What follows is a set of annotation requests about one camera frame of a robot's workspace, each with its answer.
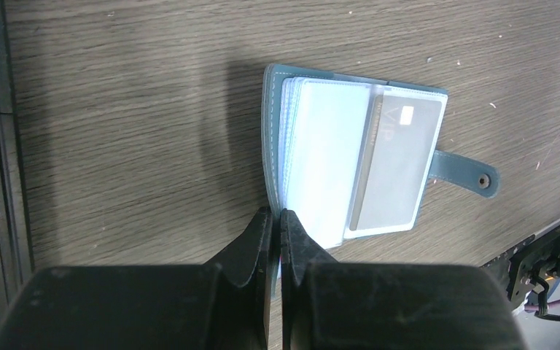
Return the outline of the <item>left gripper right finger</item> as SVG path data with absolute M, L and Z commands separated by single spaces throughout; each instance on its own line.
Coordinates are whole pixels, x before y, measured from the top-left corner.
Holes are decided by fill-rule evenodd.
M 339 262 L 295 212 L 279 219 L 285 349 L 525 349 L 475 266 Z

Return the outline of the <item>black credit card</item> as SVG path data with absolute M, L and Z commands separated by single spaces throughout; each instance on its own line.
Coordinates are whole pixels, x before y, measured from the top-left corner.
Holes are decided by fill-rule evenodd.
M 444 105 L 442 98 L 376 96 L 349 230 L 366 234 L 413 227 Z

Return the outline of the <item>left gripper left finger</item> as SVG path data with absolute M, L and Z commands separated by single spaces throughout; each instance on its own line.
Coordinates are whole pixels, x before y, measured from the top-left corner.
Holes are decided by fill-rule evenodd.
M 202 264 L 58 266 L 34 274 L 0 349 L 266 349 L 273 215 Z

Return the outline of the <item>blue card holder wallet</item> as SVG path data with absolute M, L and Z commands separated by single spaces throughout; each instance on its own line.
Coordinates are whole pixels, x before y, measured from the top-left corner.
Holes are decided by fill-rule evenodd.
M 486 163 L 437 149 L 448 102 L 440 87 L 371 79 L 332 71 L 271 64 L 262 84 L 262 160 L 268 200 L 275 217 L 296 213 L 307 234 L 323 249 L 361 234 L 349 230 L 362 150 L 376 96 L 445 100 L 426 181 L 439 180 L 484 198 L 501 185 L 499 171 Z

